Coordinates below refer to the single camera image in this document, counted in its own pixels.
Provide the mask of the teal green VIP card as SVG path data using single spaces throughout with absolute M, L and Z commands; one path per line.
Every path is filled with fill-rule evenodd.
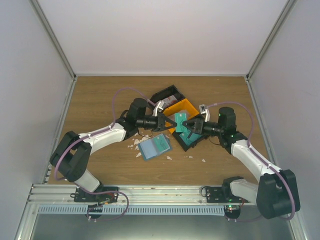
M 155 136 L 152 140 L 153 140 L 153 144 L 155 146 L 156 152 L 158 154 L 165 153 L 171 149 L 171 146 L 167 141 L 166 136 L 163 134 L 159 134 Z

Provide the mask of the teal leather card holder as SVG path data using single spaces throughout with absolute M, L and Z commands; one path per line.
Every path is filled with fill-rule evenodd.
M 148 140 L 145 140 L 145 141 L 143 141 L 143 142 L 141 142 L 141 143 L 139 143 L 137 145 L 144 161 L 149 161 L 149 160 L 151 160 L 153 158 L 156 158 L 156 157 L 158 157 L 158 156 L 160 156 L 160 155 L 162 155 L 164 153 L 167 153 L 167 152 L 169 152 L 169 151 L 171 151 L 173 149 L 172 145 L 170 143 L 170 140 L 165 136 L 167 138 L 167 141 L 170 144 L 171 149 L 169 151 L 167 151 L 167 152 L 162 153 L 162 154 L 158 154 L 157 151 L 156 151 L 155 145 L 153 143 L 153 138 L 154 137 L 152 137 L 152 138 L 150 138 Z

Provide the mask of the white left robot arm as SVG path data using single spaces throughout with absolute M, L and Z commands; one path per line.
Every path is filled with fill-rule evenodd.
M 54 174 L 80 187 L 92 202 L 103 197 L 103 184 L 87 169 L 90 156 L 96 151 L 114 143 L 123 142 L 138 133 L 140 128 L 152 132 L 162 132 L 175 128 L 177 123 L 163 113 L 163 101 L 159 101 L 152 114 L 147 100 L 135 98 L 129 109 L 110 125 L 87 133 L 67 132 L 50 157 Z

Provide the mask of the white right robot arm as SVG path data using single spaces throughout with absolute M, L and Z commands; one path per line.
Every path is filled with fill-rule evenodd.
M 283 170 L 267 160 L 251 144 L 248 137 L 237 130 L 236 114 L 231 107 L 218 110 L 217 122 L 209 121 L 209 109 L 201 105 L 206 117 L 197 117 L 182 122 L 193 134 L 218 137 L 219 144 L 238 159 L 255 177 L 251 183 L 241 176 L 225 179 L 221 185 L 221 196 L 228 203 L 237 198 L 257 206 L 265 219 L 291 220 L 301 208 L 295 174 Z

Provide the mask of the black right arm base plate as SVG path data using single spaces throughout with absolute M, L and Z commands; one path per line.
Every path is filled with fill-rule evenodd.
M 221 204 L 224 216 L 228 220 L 238 221 L 242 207 L 248 203 L 247 200 L 234 196 L 231 193 L 224 193 L 221 186 L 203 186 L 200 195 L 206 199 L 207 203 Z

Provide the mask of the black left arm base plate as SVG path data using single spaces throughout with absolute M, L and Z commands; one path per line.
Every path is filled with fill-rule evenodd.
M 97 220 L 102 216 L 102 208 L 104 204 L 113 204 L 118 201 L 117 186 L 99 186 L 94 193 L 83 190 L 81 187 L 77 188 L 74 193 L 70 194 L 70 197 L 75 203 L 89 203 L 85 216 L 89 220 Z

